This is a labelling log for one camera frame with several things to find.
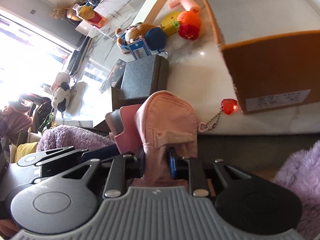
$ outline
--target bottle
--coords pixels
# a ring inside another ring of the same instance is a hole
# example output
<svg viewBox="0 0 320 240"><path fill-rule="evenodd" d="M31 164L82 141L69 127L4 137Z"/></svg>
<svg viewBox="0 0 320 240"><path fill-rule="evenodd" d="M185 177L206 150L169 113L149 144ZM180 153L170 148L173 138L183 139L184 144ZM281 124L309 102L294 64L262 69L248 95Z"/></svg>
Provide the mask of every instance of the bottle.
<svg viewBox="0 0 320 240"><path fill-rule="evenodd" d="M73 10L76 11L76 14L79 18L89 22L91 25L101 28L105 23L107 22L107 19L103 17L102 15L98 14L92 8L79 4L75 4L73 6Z"/></svg>

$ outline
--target plush toy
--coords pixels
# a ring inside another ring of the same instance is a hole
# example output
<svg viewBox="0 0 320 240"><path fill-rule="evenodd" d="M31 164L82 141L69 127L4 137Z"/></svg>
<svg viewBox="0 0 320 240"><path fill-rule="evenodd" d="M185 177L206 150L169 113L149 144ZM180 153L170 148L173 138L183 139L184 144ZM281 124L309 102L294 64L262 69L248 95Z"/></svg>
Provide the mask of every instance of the plush toy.
<svg viewBox="0 0 320 240"><path fill-rule="evenodd" d="M137 23L132 25L125 32L125 41L130 44L136 40L144 38L146 33L152 28L156 28L156 26L149 23Z"/></svg>
<svg viewBox="0 0 320 240"><path fill-rule="evenodd" d="M124 36L125 33L121 28L116 29L117 45L123 54L128 54L130 53L130 50L128 49L128 44L125 41Z"/></svg>
<svg viewBox="0 0 320 240"><path fill-rule="evenodd" d="M71 100L71 90L69 87L70 76L64 72L58 73L51 86L52 100L51 105L59 112L64 112Z"/></svg>
<svg viewBox="0 0 320 240"><path fill-rule="evenodd" d="M179 14L177 20L180 22L181 25L190 24L196 26L200 30L201 19L194 12L184 11L181 14Z"/></svg>
<svg viewBox="0 0 320 240"><path fill-rule="evenodd" d="M180 23L178 22L178 16L181 12L172 12L168 14L161 22L162 30L167 36L175 34L178 31Z"/></svg>
<svg viewBox="0 0 320 240"><path fill-rule="evenodd" d="M182 38L194 41L199 36L201 19L194 12L184 11L179 14L177 20L180 22L179 35Z"/></svg>
<svg viewBox="0 0 320 240"><path fill-rule="evenodd" d="M180 25L179 35L182 38L194 41L199 36L199 29L196 26L190 24Z"/></svg>
<svg viewBox="0 0 320 240"><path fill-rule="evenodd" d="M128 45L136 40L144 38L150 50L163 49L167 41L167 35L162 28L153 24L137 23L130 26L124 33L122 29L116 30L117 45L124 54L130 53Z"/></svg>

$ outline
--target pink backpack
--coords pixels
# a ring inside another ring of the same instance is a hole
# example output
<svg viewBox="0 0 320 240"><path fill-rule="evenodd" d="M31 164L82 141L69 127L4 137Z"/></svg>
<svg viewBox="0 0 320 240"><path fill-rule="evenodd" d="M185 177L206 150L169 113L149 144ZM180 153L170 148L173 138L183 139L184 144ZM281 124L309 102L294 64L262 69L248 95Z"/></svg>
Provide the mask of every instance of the pink backpack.
<svg viewBox="0 0 320 240"><path fill-rule="evenodd" d="M197 157L197 119L191 105L168 91L152 94L135 115L143 149L145 173L133 186L187 186L185 180L173 180L166 150L174 147L178 156Z"/></svg>

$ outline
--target lavender plush fabric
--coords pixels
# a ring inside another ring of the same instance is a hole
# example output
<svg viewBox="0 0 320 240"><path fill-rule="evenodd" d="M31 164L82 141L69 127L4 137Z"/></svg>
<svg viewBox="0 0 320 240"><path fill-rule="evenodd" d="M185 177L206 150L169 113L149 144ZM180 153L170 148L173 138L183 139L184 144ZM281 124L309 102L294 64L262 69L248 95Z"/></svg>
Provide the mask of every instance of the lavender plush fabric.
<svg viewBox="0 0 320 240"><path fill-rule="evenodd" d="M320 233L320 141L290 156L274 182L300 198L303 210L297 231L306 240L314 239Z"/></svg>
<svg viewBox="0 0 320 240"><path fill-rule="evenodd" d="M39 141L37 152L60 147L74 146L75 149L95 150L114 144L114 141L91 131L68 125L50 129Z"/></svg>

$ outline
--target red flower toy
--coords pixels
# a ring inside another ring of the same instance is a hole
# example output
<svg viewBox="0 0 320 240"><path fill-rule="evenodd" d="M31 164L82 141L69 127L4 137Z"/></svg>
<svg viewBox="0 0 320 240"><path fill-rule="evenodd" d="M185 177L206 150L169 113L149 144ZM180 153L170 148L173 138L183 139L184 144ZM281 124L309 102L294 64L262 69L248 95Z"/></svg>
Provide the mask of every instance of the red flower toy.
<svg viewBox="0 0 320 240"><path fill-rule="evenodd" d="M182 38L194 41L199 36L199 28L190 24L180 25L179 35Z"/></svg>

